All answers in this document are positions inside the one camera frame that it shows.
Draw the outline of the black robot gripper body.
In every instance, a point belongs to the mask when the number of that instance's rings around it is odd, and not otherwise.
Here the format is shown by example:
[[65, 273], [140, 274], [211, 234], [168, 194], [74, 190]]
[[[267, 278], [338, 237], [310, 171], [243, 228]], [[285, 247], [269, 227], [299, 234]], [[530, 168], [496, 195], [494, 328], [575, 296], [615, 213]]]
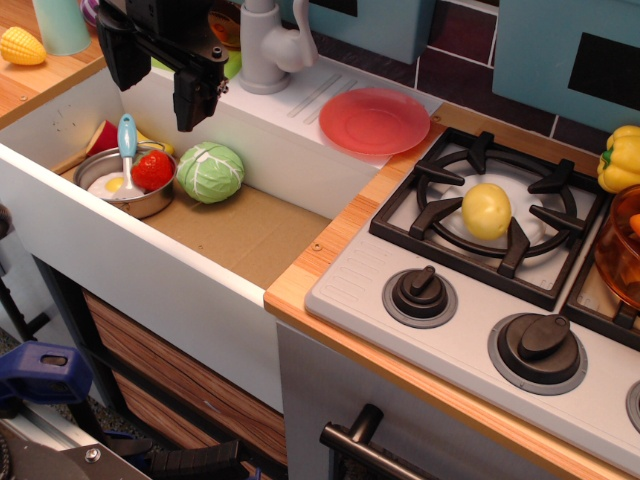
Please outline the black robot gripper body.
[[175, 72], [222, 77], [229, 55], [208, 20], [210, 1], [101, 1], [97, 30], [130, 31], [141, 50]]

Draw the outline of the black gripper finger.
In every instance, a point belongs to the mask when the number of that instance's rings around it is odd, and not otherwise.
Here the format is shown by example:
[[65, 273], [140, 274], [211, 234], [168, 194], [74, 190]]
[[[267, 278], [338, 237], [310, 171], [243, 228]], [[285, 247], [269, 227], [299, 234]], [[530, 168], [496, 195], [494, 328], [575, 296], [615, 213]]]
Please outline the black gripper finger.
[[191, 132], [195, 126], [212, 117], [219, 98], [228, 91], [228, 82], [225, 76], [201, 78], [190, 70], [175, 73], [173, 106], [177, 130]]
[[138, 84], [151, 71], [151, 57], [130, 31], [99, 30], [99, 43], [111, 77], [120, 91]]

